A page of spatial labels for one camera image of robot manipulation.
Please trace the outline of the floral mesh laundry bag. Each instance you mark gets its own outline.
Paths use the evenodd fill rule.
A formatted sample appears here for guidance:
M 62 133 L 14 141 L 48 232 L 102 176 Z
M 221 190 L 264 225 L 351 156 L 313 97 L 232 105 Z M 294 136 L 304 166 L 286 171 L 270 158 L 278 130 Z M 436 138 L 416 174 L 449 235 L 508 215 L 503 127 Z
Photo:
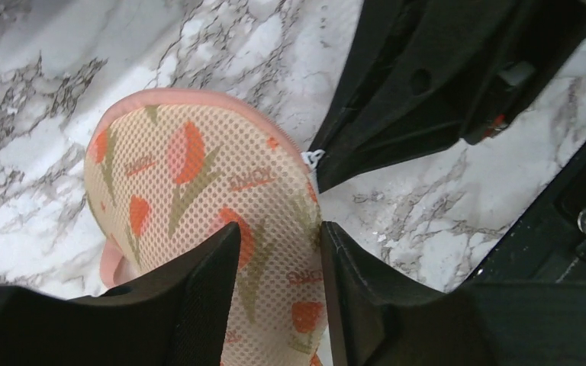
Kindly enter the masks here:
M 155 88 L 113 104 L 85 158 L 106 287 L 240 228 L 223 365 L 318 365 L 327 326 L 311 164 L 244 101 Z

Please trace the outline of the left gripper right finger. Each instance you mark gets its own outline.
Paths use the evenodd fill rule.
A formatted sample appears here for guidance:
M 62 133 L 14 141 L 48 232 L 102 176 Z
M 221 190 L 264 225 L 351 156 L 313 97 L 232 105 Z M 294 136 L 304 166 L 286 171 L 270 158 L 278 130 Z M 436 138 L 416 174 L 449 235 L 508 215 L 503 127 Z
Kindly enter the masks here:
M 320 227 L 336 365 L 586 365 L 586 281 L 425 286 Z

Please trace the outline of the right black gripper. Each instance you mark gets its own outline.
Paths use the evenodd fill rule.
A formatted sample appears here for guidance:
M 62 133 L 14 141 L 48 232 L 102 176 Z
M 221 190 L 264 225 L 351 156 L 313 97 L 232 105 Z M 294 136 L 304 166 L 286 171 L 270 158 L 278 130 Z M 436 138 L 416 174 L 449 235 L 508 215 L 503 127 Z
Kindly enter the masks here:
M 583 1 L 366 1 L 312 144 L 325 192 L 480 140 L 524 109 L 586 38 Z

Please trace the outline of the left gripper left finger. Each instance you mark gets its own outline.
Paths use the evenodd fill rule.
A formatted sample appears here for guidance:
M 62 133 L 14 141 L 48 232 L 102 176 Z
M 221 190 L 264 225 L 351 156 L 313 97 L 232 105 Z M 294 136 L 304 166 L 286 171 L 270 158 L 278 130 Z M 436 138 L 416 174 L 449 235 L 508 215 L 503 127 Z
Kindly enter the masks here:
M 98 297 L 0 285 L 0 365 L 218 365 L 239 254 L 229 223 Z

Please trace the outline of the white zipper pull tie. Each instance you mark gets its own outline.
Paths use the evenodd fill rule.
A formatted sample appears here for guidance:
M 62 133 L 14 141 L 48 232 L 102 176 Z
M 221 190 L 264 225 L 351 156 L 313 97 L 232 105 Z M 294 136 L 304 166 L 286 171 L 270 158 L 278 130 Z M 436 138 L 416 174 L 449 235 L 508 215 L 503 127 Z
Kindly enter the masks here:
M 320 160 L 324 157 L 325 151 L 323 149 L 317 149 L 314 151 L 306 151 L 301 153 L 303 163 L 311 170 L 314 171 Z

